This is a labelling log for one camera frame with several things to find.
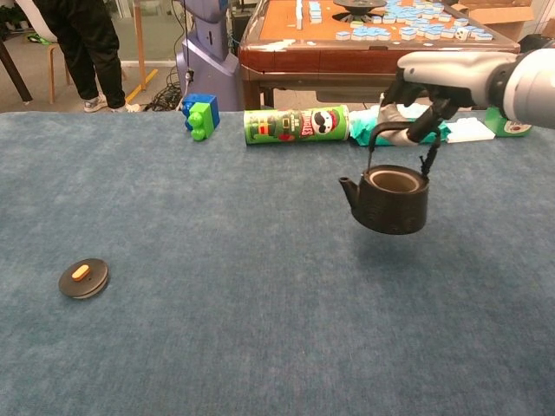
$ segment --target pringles can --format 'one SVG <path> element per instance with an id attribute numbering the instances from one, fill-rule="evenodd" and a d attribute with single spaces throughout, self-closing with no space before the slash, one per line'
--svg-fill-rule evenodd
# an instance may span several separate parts
<path id="1" fill-rule="evenodd" d="M 245 111 L 244 121 L 247 145 L 349 137 L 349 109 L 344 105 L 309 110 Z"/>

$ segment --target green box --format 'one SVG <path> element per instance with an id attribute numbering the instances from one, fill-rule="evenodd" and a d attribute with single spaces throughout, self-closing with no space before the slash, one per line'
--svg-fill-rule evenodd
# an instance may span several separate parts
<path id="1" fill-rule="evenodd" d="M 494 132 L 497 137 L 522 137 L 528 135 L 532 129 L 532 126 L 529 124 L 509 121 L 503 117 L 499 109 L 495 107 L 487 109 L 484 124 Z"/>
<path id="2" fill-rule="evenodd" d="M 202 141 L 210 137 L 214 132 L 214 121 L 212 120 L 212 109 L 209 103 L 196 102 L 189 110 L 187 119 L 193 127 L 191 135 L 195 141 Z"/>

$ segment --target shoe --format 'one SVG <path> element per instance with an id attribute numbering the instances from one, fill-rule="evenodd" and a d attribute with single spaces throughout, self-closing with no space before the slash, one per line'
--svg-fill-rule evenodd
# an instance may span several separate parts
<path id="1" fill-rule="evenodd" d="M 85 113 L 96 113 L 98 110 L 103 109 L 104 107 L 108 106 L 108 102 L 106 101 L 106 97 L 104 94 L 98 94 L 98 97 L 93 98 L 92 100 L 85 100 Z"/>
<path id="2" fill-rule="evenodd" d="M 127 104 L 120 108 L 110 108 L 112 113 L 139 113 L 140 112 L 140 105 L 139 104 Z"/>

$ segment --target black pants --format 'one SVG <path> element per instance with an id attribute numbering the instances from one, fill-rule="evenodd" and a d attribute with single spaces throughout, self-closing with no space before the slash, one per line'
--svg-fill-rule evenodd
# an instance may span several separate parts
<path id="1" fill-rule="evenodd" d="M 110 108 L 125 105 L 120 40 L 102 0 L 34 0 L 58 38 L 69 73 L 83 100 L 98 96 L 95 76 Z"/>

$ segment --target robotic hand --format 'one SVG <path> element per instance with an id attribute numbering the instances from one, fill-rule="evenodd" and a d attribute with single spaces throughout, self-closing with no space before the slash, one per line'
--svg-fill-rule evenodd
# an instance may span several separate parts
<path id="1" fill-rule="evenodd" d="M 555 49 L 504 52 L 413 52 L 397 63 L 382 100 L 378 125 L 407 121 L 397 104 L 413 104 L 427 90 L 432 105 L 412 125 L 381 133 L 397 146 L 416 145 L 460 107 L 497 107 L 509 120 L 555 128 Z"/>

